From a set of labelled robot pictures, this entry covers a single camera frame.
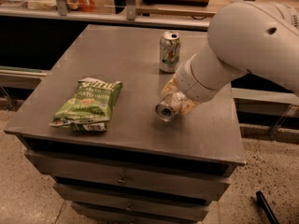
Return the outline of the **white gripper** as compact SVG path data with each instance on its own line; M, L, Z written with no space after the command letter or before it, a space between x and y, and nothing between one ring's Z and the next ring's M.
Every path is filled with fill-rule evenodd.
M223 87L223 79L212 74L207 64L193 55L181 64L175 75L165 84L161 95L182 91L189 98L182 102L180 113L185 115L194 110L200 103L210 101Z

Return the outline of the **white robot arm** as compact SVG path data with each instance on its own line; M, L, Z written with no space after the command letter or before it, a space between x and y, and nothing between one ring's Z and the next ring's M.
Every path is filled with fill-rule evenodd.
M232 3L212 18L207 43L182 63L156 105L170 121L249 73L299 92L299 13L280 3Z

